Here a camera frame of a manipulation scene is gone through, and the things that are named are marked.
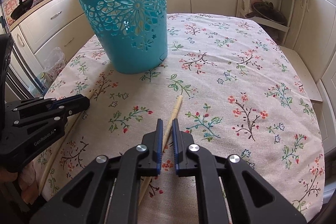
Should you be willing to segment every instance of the silver screw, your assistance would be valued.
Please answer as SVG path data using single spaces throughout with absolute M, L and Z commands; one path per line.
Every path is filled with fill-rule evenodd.
M 229 157 L 229 160 L 235 164 L 235 163 L 237 163 L 238 161 L 240 161 L 240 158 L 239 158 L 238 155 L 231 155 L 231 156 Z
M 139 144 L 136 146 L 136 149 L 139 151 L 139 152 L 144 152 L 147 150 L 147 146 L 145 146 L 144 144 Z
M 200 147 L 197 144 L 191 144 L 191 145 L 189 145 L 188 148 L 192 152 L 196 152 L 196 151 L 198 151 L 200 149 Z
M 107 157 L 104 156 L 104 155 L 100 155 L 96 158 L 96 162 L 99 163 L 99 164 L 102 164 L 104 163 L 105 161 L 107 161 Z

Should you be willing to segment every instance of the frying pan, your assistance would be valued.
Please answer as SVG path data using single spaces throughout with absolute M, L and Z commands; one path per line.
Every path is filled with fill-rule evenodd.
M 34 0 L 19 0 L 18 7 L 11 13 L 10 17 L 14 20 L 19 19 L 25 12 L 27 12 L 33 5 Z
M 276 22 L 281 25 L 286 25 L 287 20 L 279 11 L 274 9 L 272 2 L 265 3 L 265 2 L 255 2 L 253 4 L 254 12 L 248 13 L 245 17 L 252 18 L 252 17 L 262 17 L 264 19 Z

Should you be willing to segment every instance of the blue trash can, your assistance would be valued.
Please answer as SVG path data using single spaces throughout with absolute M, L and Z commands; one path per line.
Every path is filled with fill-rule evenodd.
M 168 53 L 166 0 L 79 0 L 115 69 L 134 74 Z

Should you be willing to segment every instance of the chopstick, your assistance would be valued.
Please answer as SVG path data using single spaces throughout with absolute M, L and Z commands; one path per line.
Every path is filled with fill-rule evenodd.
M 180 106 L 181 106 L 181 103 L 182 103 L 182 98 L 183 98 L 182 95 L 180 95 L 179 97 L 177 97 L 177 100 L 175 102 L 173 111 L 172 111 L 172 113 L 170 115 L 170 119 L 168 121 L 166 130 L 165 130 L 165 132 L 163 134 L 162 152 L 165 149 L 165 146 L 167 144 L 167 141 L 168 141 L 168 138 L 169 138 L 169 133 L 170 133 L 170 130 L 171 130 L 171 127 L 172 127 L 172 124 L 173 124 L 173 120 L 177 117 L 177 113 L 179 112 L 179 109 L 180 109 Z M 142 201 L 143 196 L 146 193 L 146 190 L 148 188 L 149 183 L 151 182 L 151 179 L 152 179 L 152 177 L 145 177 L 145 179 L 141 183 L 141 186 L 140 186 L 140 195 L 139 195 L 139 205 L 140 205 L 140 203 Z

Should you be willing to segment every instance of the tablecloth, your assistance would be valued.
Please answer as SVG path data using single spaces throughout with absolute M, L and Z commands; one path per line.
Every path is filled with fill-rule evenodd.
M 96 156 L 141 143 L 183 95 L 180 129 L 214 155 L 238 154 L 309 221 L 322 205 L 323 146 L 304 86 L 277 44 L 251 20 L 218 15 L 167 15 L 167 32 L 168 57 L 152 70 L 118 73 L 93 36 L 58 76 L 47 98 L 83 94 L 91 106 L 69 121 L 59 150 L 54 144 L 35 159 L 38 180 L 51 165 L 43 196 Z M 178 178 L 173 162 L 170 139 L 139 223 L 198 223 L 194 178 Z

